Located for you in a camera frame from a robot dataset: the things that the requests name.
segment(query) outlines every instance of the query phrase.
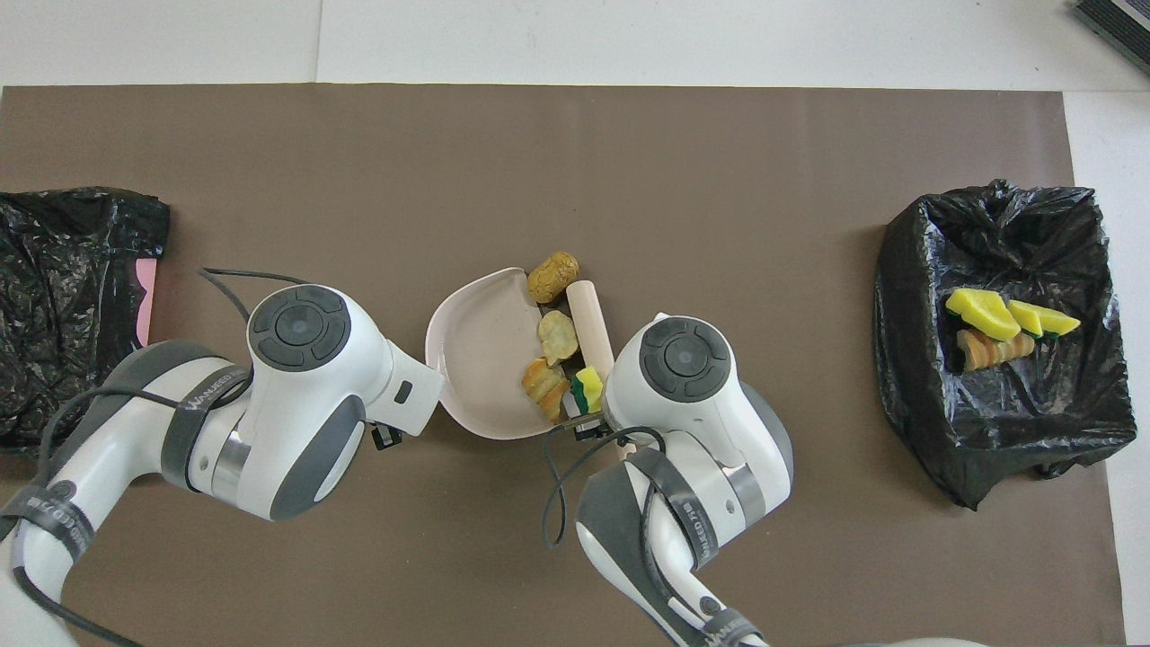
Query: brown table surface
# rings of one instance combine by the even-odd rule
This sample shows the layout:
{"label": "brown table surface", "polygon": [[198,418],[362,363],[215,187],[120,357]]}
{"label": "brown table surface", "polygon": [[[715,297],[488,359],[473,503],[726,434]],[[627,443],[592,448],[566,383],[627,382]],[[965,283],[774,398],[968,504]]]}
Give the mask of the brown table surface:
{"label": "brown table surface", "polygon": [[[102,184],[172,206],[155,339],[246,362],[240,319],[193,274],[214,264],[337,286],[421,356],[444,296],[555,248],[596,280],[616,351],[658,310],[715,323],[785,423],[796,483],[700,575],[775,645],[1122,642],[1103,468],[1010,480],[971,513],[882,417],[882,225],[995,177],[1073,183],[1060,95],[6,87],[0,114],[0,190]],[[248,302],[274,286],[233,284]],[[147,645],[667,645],[574,538],[543,546],[539,449],[440,410],[283,524],[145,479],[64,601]],[[2,468],[6,499],[28,470]]]}

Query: yellow sponge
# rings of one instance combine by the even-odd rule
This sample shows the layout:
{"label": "yellow sponge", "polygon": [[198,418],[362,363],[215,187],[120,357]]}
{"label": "yellow sponge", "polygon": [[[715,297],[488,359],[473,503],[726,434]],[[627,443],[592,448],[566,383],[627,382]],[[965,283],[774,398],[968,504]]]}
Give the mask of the yellow sponge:
{"label": "yellow sponge", "polygon": [[603,380],[591,367],[575,373],[572,393],[575,394],[575,402],[583,414],[598,414],[603,410]]}
{"label": "yellow sponge", "polygon": [[991,290],[959,287],[946,299],[946,309],[999,342],[1014,339],[1022,330],[1006,309],[1002,295]]}
{"label": "yellow sponge", "polygon": [[1034,339],[1043,336],[1060,338],[1082,325],[1082,322],[1068,314],[1034,305],[1026,301],[1010,301],[1010,311],[1022,325],[1022,330]]}

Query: black trash bag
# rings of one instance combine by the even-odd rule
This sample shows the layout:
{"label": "black trash bag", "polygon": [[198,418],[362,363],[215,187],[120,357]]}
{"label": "black trash bag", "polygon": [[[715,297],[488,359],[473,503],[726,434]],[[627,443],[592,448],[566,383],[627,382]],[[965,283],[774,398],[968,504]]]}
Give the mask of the black trash bag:
{"label": "black trash bag", "polygon": [[168,218],[118,188],[0,193],[0,452],[38,447],[61,403],[140,348],[136,261],[163,254]]}
{"label": "black trash bag", "polygon": [[[1135,437],[1107,239],[1092,188],[1023,191],[1004,179],[923,195],[887,226],[875,277],[874,351],[895,433],[958,506],[1007,476],[1055,478]],[[1082,319],[1033,355],[963,373],[944,301],[957,287]]]}

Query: white table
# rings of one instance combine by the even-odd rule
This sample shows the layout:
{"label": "white table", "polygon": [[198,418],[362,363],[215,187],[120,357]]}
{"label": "white table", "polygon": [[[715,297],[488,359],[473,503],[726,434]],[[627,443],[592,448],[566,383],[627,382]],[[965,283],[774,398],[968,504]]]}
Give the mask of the white table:
{"label": "white table", "polygon": [[[0,86],[299,82],[1063,91],[1150,407],[1150,77],[1063,0],[0,0]],[[1127,640],[1150,644],[1150,446],[1106,467]]]}

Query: yellow fruit slice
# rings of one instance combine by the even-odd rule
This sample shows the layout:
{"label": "yellow fruit slice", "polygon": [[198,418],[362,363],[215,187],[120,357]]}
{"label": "yellow fruit slice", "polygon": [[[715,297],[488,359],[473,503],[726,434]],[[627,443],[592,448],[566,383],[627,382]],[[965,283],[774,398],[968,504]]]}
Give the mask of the yellow fruit slice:
{"label": "yellow fruit slice", "polygon": [[1038,316],[1035,306],[1020,300],[1012,300],[1006,303],[1006,309],[1010,309],[1011,315],[1014,316],[1014,321],[1018,321],[1018,325],[1022,328],[1023,333],[1036,340],[1042,339],[1042,317]]}
{"label": "yellow fruit slice", "polygon": [[1006,309],[1002,295],[990,290],[959,287],[946,299],[946,309],[999,342],[1014,339],[1022,330]]}
{"label": "yellow fruit slice", "polygon": [[1026,316],[1035,316],[1038,318],[1038,323],[1042,326],[1041,334],[1048,338],[1060,338],[1066,333],[1070,333],[1082,325],[1082,322],[1073,316],[1058,311],[1049,307],[1042,307],[1041,305],[1034,305],[1032,302],[1012,300],[1010,301],[1010,310],[1018,316],[1019,311],[1027,313]]}

